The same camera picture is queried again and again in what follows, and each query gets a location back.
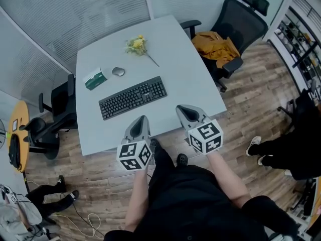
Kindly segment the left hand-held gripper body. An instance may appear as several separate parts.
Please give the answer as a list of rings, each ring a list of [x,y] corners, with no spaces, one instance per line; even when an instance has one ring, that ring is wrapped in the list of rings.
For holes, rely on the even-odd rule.
[[[124,170],[137,171],[146,169],[151,157],[149,121],[142,115],[126,129],[116,159]]]

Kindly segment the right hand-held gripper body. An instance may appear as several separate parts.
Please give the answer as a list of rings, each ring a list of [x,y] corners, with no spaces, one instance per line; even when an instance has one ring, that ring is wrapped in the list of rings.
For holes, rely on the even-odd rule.
[[[177,105],[177,116],[185,129],[188,143],[197,152],[207,155],[223,145],[223,130],[217,120],[210,119],[201,108],[192,105]]]

